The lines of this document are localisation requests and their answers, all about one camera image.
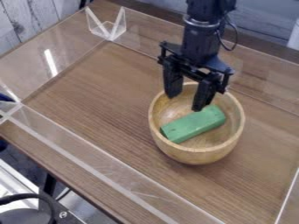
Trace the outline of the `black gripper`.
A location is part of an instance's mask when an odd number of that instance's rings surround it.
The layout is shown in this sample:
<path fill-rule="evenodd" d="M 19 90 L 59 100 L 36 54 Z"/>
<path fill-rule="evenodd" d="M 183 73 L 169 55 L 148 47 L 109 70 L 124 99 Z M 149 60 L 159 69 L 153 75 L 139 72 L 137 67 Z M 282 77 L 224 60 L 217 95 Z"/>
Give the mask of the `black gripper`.
<path fill-rule="evenodd" d="M 164 92 L 169 98 L 180 94 L 183 91 L 183 76 L 193 81 L 200 81 L 191 106 L 191 109 L 199 112 L 211 104 L 216 91 L 221 94 L 227 91 L 229 76 L 235 73 L 235 70 L 220 60 L 217 55 L 197 62 L 195 59 L 185 57 L 180 45 L 163 41 L 159 46 L 161 53 L 157 57 L 157 63 L 163 66 Z M 208 69 L 223 79 L 216 84 L 211 80 L 204 80 L 207 74 L 200 71 L 200 68 Z"/>

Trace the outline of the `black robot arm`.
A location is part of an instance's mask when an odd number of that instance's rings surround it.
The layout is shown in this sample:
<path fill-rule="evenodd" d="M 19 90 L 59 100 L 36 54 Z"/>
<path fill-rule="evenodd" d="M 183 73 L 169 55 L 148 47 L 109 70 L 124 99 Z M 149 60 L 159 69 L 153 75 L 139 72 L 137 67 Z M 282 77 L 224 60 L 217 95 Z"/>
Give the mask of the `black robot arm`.
<path fill-rule="evenodd" d="M 183 91 L 183 78 L 199 83 L 191 109 L 201 111 L 211 104 L 216 93 L 225 93 L 234 69 L 220 60 L 219 51 L 228 48 L 223 41 L 228 14 L 236 9 L 236 0 L 187 0 L 183 17 L 181 44 L 160 43 L 157 63 L 163 66 L 163 89 L 169 98 Z"/>

